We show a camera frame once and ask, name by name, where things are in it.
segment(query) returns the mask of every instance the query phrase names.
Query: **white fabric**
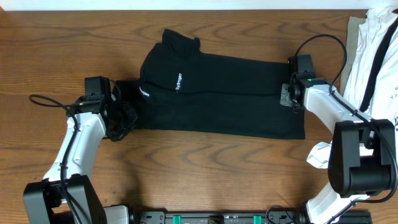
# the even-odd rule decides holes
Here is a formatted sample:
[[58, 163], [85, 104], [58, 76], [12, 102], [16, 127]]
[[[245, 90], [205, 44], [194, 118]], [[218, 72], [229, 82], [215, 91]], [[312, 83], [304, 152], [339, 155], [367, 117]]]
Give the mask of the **white fabric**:
[[[344, 92], [344, 98], [359, 108], [368, 84], [373, 59], [381, 40], [398, 15], [395, 8], [370, 9], [364, 24], [359, 25], [358, 48]], [[398, 148], [398, 29], [376, 79], [373, 97], [366, 114], [374, 119], [389, 119], [396, 126]]]
[[[307, 162], [318, 169], [327, 169], [329, 166], [331, 144], [327, 142], [319, 142], [316, 144], [307, 157]], [[359, 155], [370, 156], [373, 149], [366, 149], [363, 144], [359, 146]]]

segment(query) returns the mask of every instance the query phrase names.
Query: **black t-shirt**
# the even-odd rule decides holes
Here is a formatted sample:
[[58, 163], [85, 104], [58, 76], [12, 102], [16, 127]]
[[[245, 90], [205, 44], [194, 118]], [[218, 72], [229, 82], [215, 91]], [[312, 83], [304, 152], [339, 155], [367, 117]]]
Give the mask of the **black t-shirt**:
[[140, 80], [118, 81], [137, 128], [304, 139], [304, 113], [279, 104], [286, 63], [204, 54], [198, 39], [165, 30]]

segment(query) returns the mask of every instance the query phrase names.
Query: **black cable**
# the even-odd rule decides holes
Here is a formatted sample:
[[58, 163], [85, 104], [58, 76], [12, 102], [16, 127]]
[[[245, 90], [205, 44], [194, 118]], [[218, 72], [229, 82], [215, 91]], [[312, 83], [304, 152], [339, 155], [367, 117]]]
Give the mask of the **black cable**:
[[271, 211], [271, 209], [273, 209], [273, 208], [275, 208], [275, 207], [281, 208], [281, 209], [286, 213], [286, 215], [292, 220], [292, 222], [289, 222], [289, 223], [287, 223], [287, 224], [294, 223], [293, 217], [291, 217], [291, 216], [289, 215], [289, 213], [286, 212], [286, 210], [285, 210], [285, 208], [284, 208], [283, 206], [281, 206], [281, 205], [273, 205], [273, 206], [269, 207], [269, 208], [267, 209], [267, 211], [266, 211], [266, 218], [268, 219], [268, 221], [269, 221], [271, 224], [276, 224], [276, 223], [273, 222], [273, 221], [268, 217], [268, 213]]
[[70, 140], [69, 140], [68, 146], [67, 146], [67, 148], [66, 148], [66, 150], [65, 150], [65, 153], [64, 153], [64, 155], [63, 155], [63, 158], [62, 158], [62, 162], [60, 163], [60, 167], [61, 167], [61, 171], [60, 171], [60, 173], [61, 173], [60, 176], [61, 176], [61, 177], [60, 177], [60, 179], [61, 179], [61, 188], [62, 188], [63, 197], [64, 197], [65, 200], [67, 201], [68, 206], [69, 206], [69, 208], [70, 208], [70, 211], [72, 212], [73, 217], [75, 218], [75, 221], [77, 222], [77, 224], [81, 224], [81, 220], [80, 220], [80, 218], [79, 218], [79, 216], [78, 216], [78, 214], [77, 214], [77, 211], [76, 211], [76, 209], [75, 209], [75, 206], [73, 206], [72, 201], [70, 200], [70, 196], [69, 196], [69, 193], [68, 193], [68, 191], [67, 191], [67, 187], [66, 187], [66, 183], [65, 183], [65, 173], [66, 173], [66, 169], [65, 169], [65, 168], [66, 168], [66, 165], [67, 165], [68, 155], [69, 155], [70, 149], [71, 149], [72, 146], [73, 146], [73, 142], [74, 142], [74, 140], [75, 140], [75, 138], [76, 138], [77, 132], [79, 132], [79, 127], [78, 127], [77, 119], [76, 119], [75, 116], [72, 114], [72, 112], [67, 108], [67, 106], [61, 104], [60, 102], [58, 102], [58, 101], [56, 101], [56, 100], [53, 100], [53, 99], [51, 99], [51, 98], [48, 98], [48, 97], [46, 97], [46, 96], [41, 96], [41, 95], [30, 95], [30, 96], [29, 96], [29, 99], [30, 99], [32, 102], [34, 102], [34, 103], [36, 103], [36, 104], [38, 104], [38, 105], [40, 105], [40, 106], [49, 106], [49, 105], [45, 105], [45, 104], [42, 104], [42, 103], [38, 103], [37, 101], [34, 101], [33, 98], [41, 98], [41, 99], [43, 99], [43, 100], [48, 100], [48, 101], [54, 103], [54, 104], [56, 105], [56, 107], [61, 107], [61, 108], [63, 108], [63, 109], [69, 114], [69, 116], [73, 119], [73, 122], [75, 123], [75, 125], [74, 125], [74, 127], [73, 127], [73, 128], [74, 128], [74, 132], [73, 132], [73, 134], [72, 134], [72, 137], [71, 137]]
[[387, 140], [385, 139], [385, 137], [380, 133], [379, 130], [377, 130], [377, 128], [371, 124], [367, 119], [365, 119], [364, 117], [362, 117], [360, 114], [358, 114], [358, 110], [354, 110], [351, 107], [349, 107], [346, 103], [344, 103], [342, 100], [340, 100], [336, 95], [335, 95], [335, 90], [333, 90], [333, 85], [335, 84], [335, 82], [337, 81], [338, 77], [341, 75], [346, 63], [347, 63], [347, 50], [346, 47], [344, 45], [344, 43], [337, 37], [335, 37], [334, 35], [330, 35], [330, 34], [320, 34], [320, 35], [316, 35], [313, 36], [311, 38], [309, 38], [308, 40], [306, 40], [296, 51], [297, 55], [300, 52], [300, 49], [309, 41], [318, 38], [318, 37], [330, 37], [332, 39], [335, 39], [339, 42], [339, 44], [341, 45], [341, 47], [343, 48], [344, 51], [344, 60], [343, 60], [343, 65], [340, 68], [340, 71], [338, 72], [337, 76], [333, 79], [333, 82], [329, 85], [329, 92], [332, 95], [332, 97], [339, 102], [341, 105], [343, 105], [349, 112], [351, 112], [353, 115], [355, 115], [357, 118], [359, 118], [360, 120], [363, 121], [363, 123], [371, 130], [374, 132], [374, 134], [381, 140], [381, 143], [383, 145], [385, 145], [387, 147], [387, 151], [389, 153], [389, 156], [392, 160], [393, 163], [393, 170], [394, 170], [394, 183], [392, 185], [392, 189], [390, 191], [390, 193], [385, 196], [382, 199], [377, 199], [377, 200], [360, 200], [360, 199], [356, 199], [351, 201], [351, 203], [344, 208], [339, 214], [337, 214], [337, 216], [333, 217], [329, 223], [331, 223], [334, 219], [342, 216], [342, 214], [344, 214], [346, 211], [348, 211], [350, 208], [352, 208], [353, 206], [355, 206], [357, 203], [382, 203], [382, 202], [386, 202], [388, 201], [390, 198], [392, 198], [395, 194], [395, 192], [397, 191], [397, 187], [398, 187], [398, 167], [397, 167], [397, 161], [396, 161], [396, 157], [394, 156], [394, 153], [392, 151], [391, 146], [389, 145], [389, 143], [387, 142]]
[[[290, 80], [289, 80], [289, 86], [293, 85], [293, 81], [294, 78], [297, 76], [297, 72], [294, 72], [291, 74], [290, 76]], [[294, 113], [299, 113], [299, 103], [297, 102], [297, 100], [291, 100], [291, 102], [293, 103], [293, 112]]]
[[33, 98], [38, 97], [38, 96], [39, 96], [39, 95], [35, 95], [35, 94], [30, 95], [30, 96], [29, 96], [29, 100], [30, 100], [32, 103], [37, 104], [37, 105], [40, 105], [40, 106], [57, 107], [57, 108], [61, 107], [61, 106], [59, 106], [59, 105], [48, 105], [48, 104], [40, 103], [40, 102], [38, 102], [38, 101], [33, 100]]

